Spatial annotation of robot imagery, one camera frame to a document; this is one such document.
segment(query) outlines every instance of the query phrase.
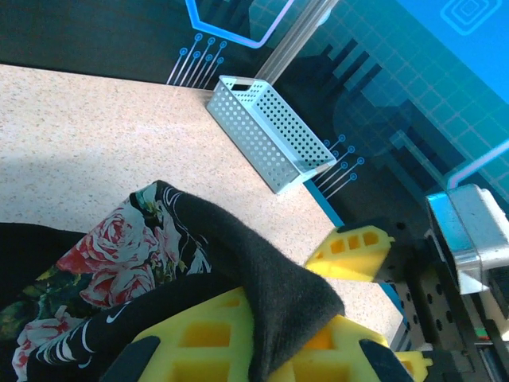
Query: yellow foam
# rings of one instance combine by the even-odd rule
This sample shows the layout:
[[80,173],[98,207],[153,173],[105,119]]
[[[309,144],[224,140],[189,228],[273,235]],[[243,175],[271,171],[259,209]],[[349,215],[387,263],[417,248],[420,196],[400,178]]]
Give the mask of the yellow foam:
[[[140,333],[157,347],[140,382],[247,382],[253,318],[243,289],[194,306]],[[334,317],[308,344],[274,372],[269,382],[378,382],[359,340],[387,346],[380,334],[343,316]],[[427,376],[419,352],[397,353],[417,382]]]
[[305,267],[321,276],[373,281],[394,238],[372,225],[338,233],[333,230],[311,255]]

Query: perforated metal basket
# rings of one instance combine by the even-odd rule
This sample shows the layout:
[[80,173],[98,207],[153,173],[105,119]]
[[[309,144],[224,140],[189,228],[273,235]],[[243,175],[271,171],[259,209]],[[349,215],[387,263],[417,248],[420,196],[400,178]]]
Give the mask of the perforated metal basket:
[[207,109],[275,193],[336,164],[266,81],[221,76]]

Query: pink rose print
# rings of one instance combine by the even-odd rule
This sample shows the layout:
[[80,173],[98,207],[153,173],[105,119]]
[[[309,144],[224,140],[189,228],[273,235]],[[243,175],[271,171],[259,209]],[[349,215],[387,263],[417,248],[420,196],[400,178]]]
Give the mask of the pink rose print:
[[161,212],[163,228],[155,228],[155,236],[159,243],[158,251],[153,253],[151,259],[163,269],[166,269],[166,265],[169,261],[178,264],[180,260],[178,243],[182,235],[175,228],[173,218],[162,209]]
[[44,343],[76,328],[84,320],[74,318],[65,313],[66,306],[61,306],[55,313],[55,318],[36,320],[29,322],[17,338],[20,345],[14,352],[13,367],[16,371],[18,382],[25,381],[26,364],[30,353]]
[[119,273],[107,269],[99,271],[92,277],[87,288],[80,296],[93,306],[111,308],[137,298],[155,288],[152,269],[149,264]]
[[62,256],[56,265],[75,275],[103,270],[118,272],[142,265],[156,250],[157,241],[145,226],[142,213],[124,204]]

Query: cloth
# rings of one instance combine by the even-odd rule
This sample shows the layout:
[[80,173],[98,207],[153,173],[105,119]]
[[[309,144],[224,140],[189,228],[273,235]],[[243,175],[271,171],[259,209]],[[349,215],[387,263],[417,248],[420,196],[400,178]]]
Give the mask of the cloth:
[[[35,248],[45,248],[49,259],[34,282],[21,286],[10,276],[16,287],[2,297],[9,305],[0,312],[0,380],[10,380],[12,371],[19,380],[98,380],[144,329],[242,286],[254,317],[249,381],[263,382],[344,314],[320,276],[222,208],[163,181],[132,193],[87,235],[16,224],[0,229],[23,231],[12,235],[16,240],[30,232],[24,240],[36,254],[26,258],[39,259]],[[4,261],[23,262],[15,254],[26,249],[0,237]],[[40,271],[44,260],[38,264]],[[36,277],[35,270],[21,279]],[[16,271],[23,275],[21,265]]]

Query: speckled countertop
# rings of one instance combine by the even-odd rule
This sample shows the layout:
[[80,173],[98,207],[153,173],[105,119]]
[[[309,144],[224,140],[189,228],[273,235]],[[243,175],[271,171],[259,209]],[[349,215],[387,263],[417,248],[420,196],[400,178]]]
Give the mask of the speckled countertop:
[[[304,186],[275,196],[205,110],[211,92],[0,65],[0,221],[86,232],[157,179],[224,207],[304,263],[332,223]],[[392,338],[375,284],[331,281]]]

